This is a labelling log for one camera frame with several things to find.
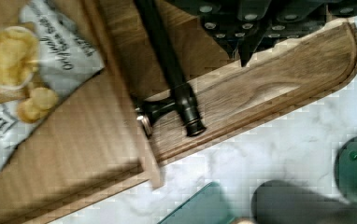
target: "wooden tray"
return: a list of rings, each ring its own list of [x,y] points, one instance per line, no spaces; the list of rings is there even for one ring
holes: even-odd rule
[[[149,100],[167,97],[133,0],[99,3],[130,91]],[[158,162],[175,161],[310,104],[344,87],[357,73],[352,21],[331,21],[316,34],[254,55],[248,67],[240,68],[238,62],[230,63],[197,19],[163,0],[157,3],[207,126],[204,134],[187,138],[176,113],[162,118],[150,139]]]
[[[0,0],[0,26],[15,21],[26,2]],[[59,106],[0,173],[0,223],[44,223],[149,179],[162,184],[93,1],[55,3],[107,67]]]

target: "marble countertop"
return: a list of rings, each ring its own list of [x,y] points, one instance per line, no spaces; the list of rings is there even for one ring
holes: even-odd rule
[[[155,224],[212,181],[220,183],[237,217],[251,217],[252,193],[272,179],[344,200],[334,161],[356,136],[357,76],[311,105],[166,165],[160,189],[146,182],[52,223]]]

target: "plastic packaging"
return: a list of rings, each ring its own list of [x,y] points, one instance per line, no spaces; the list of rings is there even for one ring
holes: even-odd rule
[[[26,22],[34,24],[39,40],[38,74],[45,86],[58,94],[59,103],[104,67],[97,50],[50,1],[32,0],[22,8],[20,23]],[[17,145],[43,121],[22,122],[16,112],[22,101],[0,104],[0,171]]]

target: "wooden board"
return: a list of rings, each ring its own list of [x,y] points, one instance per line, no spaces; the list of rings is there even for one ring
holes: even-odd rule
[[[130,13],[112,10],[119,2],[99,0],[130,92],[141,99],[167,97],[162,71],[133,0],[121,3]],[[306,105],[357,72],[357,31],[341,20],[332,21],[317,35],[294,40],[296,45],[301,42],[297,49],[293,42],[284,42],[256,54],[250,67],[242,69],[228,60],[197,19],[176,8],[167,10],[172,7],[163,0],[156,2],[163,17],[175,18],[176,23],[165,20],[165,26],[207,125],[203,135],[187,138],[176,113],[163,117],[150,139],[159,162],[174,161]],[[130,18],[130,25],[117,19],[124,16]],[[125,41],[129,36],[135,37]]]
[[[154,126],[152,149],[159,162],[175,161],[310,104],[356,74],[357,31],[346,20],[332,21],[316,34],[254,55],[248,67],[236,62],[190,81],[207,131],[188,138],[179,116],[170,113]]]
[[[0,223],[47,222],[149,179],[162,184],[93,1],[55,2],[107,68],[59,106],[0,173]],[[15,21],[25,3],[0,0],[0,26]]]
[[[141,99],[167,90],[161,68],[133,0],[98,0],[108,31],[120,57],[130,92]],[[173,47],[188,79],[194,79],[232,61],[196,17],[164,0],[156,0]]]

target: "wooden cutting board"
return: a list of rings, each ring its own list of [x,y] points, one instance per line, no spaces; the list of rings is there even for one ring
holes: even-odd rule
[[[15,21],[26,2],[0,0],[0,26]],[[0,173],[0,223],[47,222],[148,179],[161,185],[114,55],[100,39],[106,33],[97,8],[91,1],[55,2],[100,49],[106,69],[20,144]]]
[[[316,101],[344,87],[357,73],[357,30],[352,21],[331,21],[316,34],[254,55],[240,68],[197,19],[163,0],[156,2],[207,126],[202,135],[188,138],[175,112],[163,117],[150,139],[159,162],[175,161]],[[130,92],[142,99],[167,97],[164,76],[133,0],[99,3]]]

